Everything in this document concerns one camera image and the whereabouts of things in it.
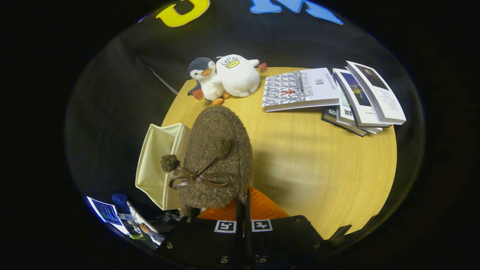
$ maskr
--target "white stuffed animal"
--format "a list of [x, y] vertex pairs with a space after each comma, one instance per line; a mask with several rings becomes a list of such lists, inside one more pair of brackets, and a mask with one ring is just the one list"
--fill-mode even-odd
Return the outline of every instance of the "white stuffed animal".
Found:
[[223, 88], [232, 96], [247, 97], [260, 85], [260, 74], [255, 67], [260, 63], [257, 59], [247, 60], [238, 54], [230, 54], [216, 62], [217, 75], [213, 83], [222, 83]]

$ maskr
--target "cream storage bin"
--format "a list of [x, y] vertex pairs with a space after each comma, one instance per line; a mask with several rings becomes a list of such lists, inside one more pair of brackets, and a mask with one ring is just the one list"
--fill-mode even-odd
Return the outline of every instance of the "cream storage bin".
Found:
[[166, 127], [150, 124], [137, 165], [135, 186], [144, 191], [162, 210], [180, 208], [178, 190], [168, 187], [171, 174], [165, 173], [160, 158], [175, 154], [183, 163], [191, 129], [178, 123]]

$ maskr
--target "small red box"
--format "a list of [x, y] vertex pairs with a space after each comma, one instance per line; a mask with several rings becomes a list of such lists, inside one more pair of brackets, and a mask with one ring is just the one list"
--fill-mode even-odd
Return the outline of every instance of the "small red box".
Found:
[[267, 63], [259, 64], [258, 69], [260, 70], [260, 73], [264, 73], [265, 71], [267, 71]]
[[198, 89], [197, 91], [192, 92], [192, 95], [195, 97], [197, 101], [204, 99], [204, 93], [201, 89]]

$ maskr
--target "wooden tabletop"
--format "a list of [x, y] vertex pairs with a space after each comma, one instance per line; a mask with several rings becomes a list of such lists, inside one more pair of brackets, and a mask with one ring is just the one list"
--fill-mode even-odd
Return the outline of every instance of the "wooden tabletop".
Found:
[[[265, 78], [304, 70], [268, 67], [258, 90], [248, 97], [230, 97], [223, 106], [242, 120], [253, 149], [251, 185], [290, 215], [304, 215], [323, 239], [341, 226], [347, 233], [361, 229], [378, 214], [392, 187], [396, 169], [394, 128], [360, 137], [322, 121], [324, 108], [265, 112]], [[191, 128], [210, 106], [187, 93], [196, 85], [188, 80], [162, 123]]]

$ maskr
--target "pom-pom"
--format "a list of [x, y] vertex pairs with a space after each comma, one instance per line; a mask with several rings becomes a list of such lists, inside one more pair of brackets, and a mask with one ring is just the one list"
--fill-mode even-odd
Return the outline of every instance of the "pom-pom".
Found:
[[162, 164], [162, 169], [165, 172], [171, 172], [180, 165], [180, 160], [177, 159], [176, 155], [165, 155], [162, 156], [160, 163]]
[[219, 159], [225, 158], [230, 151], [230, 146], [231, 140], [229, 138], [215, 137], [213, 141], [214, 155]]

